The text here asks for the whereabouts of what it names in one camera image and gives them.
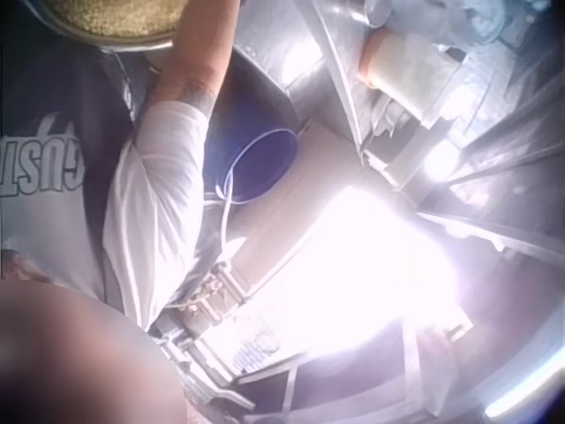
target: bowl of grain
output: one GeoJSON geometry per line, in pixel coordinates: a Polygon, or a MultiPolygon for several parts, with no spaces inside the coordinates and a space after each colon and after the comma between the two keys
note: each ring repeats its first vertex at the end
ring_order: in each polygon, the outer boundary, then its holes
{"type": "Polygon", "coordinates": [[[24,0],[61,35],[113,51],[167,48],[189,0],[24,0]]]}

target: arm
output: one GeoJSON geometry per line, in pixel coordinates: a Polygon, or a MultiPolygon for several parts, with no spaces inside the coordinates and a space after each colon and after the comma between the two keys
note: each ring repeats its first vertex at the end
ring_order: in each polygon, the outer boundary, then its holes
{"type": "Polygon", "coordinates": [[[169,69],[109,192],[103,246],[126,316],[143,329],[193,265],[203,209],[207,120],[230,60],[238,0],[191,0],[169,69]]]}
{"type": "Polygon", "coordinates": [[[149,107],[175,100],[210,117],[230,62],[238,12],[239,0],[190,1],[149,107]]]}

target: forearm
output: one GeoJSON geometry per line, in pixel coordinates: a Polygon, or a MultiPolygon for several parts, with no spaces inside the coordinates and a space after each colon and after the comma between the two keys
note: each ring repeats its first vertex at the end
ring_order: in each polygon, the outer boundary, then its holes
{"type": "Polygon", "coordinates": [[[150,106],[196,93],[196,102],[203,103],[207,114],[210,99],[206,97],[216,98],[228,69],[238,13],[239,0],[190,1],[177,29],[169,66],[150,106]]]}

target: shirt sleeve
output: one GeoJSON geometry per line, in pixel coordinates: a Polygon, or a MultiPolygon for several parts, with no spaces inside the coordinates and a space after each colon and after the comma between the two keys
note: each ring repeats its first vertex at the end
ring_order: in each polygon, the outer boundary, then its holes
{"type": "Polygon", "coordinates": [[[110,188],[103,245],[125,315],[143,329],[194,262],[207,126],[193,106],[156,104],[124,147],[110,188]]]}

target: metal bowl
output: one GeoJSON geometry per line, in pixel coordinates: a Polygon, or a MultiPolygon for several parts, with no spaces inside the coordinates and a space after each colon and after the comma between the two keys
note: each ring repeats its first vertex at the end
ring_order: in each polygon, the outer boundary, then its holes
{"type": "Polygon", "coordinates": [[[77,28],[46,5],[41,0],[23,0],[27,8],[47,27],[56,33],[71,37],[80,42],[93,44],[100,49],[110,51],[148,51],[166,49],[172,45],[174,32],[156,35],[144,35],[141,37],[108,37],[96,35],[77,28]]]}

